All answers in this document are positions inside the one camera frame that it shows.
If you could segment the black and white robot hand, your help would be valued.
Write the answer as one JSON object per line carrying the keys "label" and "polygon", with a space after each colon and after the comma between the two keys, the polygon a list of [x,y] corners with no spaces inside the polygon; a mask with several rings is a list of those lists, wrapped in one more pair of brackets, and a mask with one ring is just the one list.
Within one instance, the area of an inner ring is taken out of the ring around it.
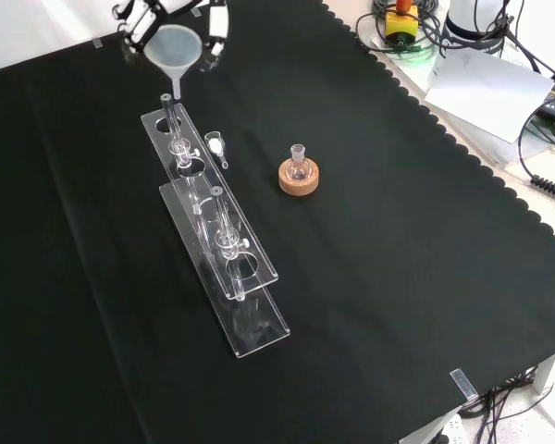
{"label": "black and white robot hand", "polygon": [[117,31],[132,54],[141,55],[155,33],[170,20],[208,6],[208,37],[203,40],[203,54],[195,66],[201,72],[215,68],[224,52],[229,30],[227,1],[119,1],[112,7]]}

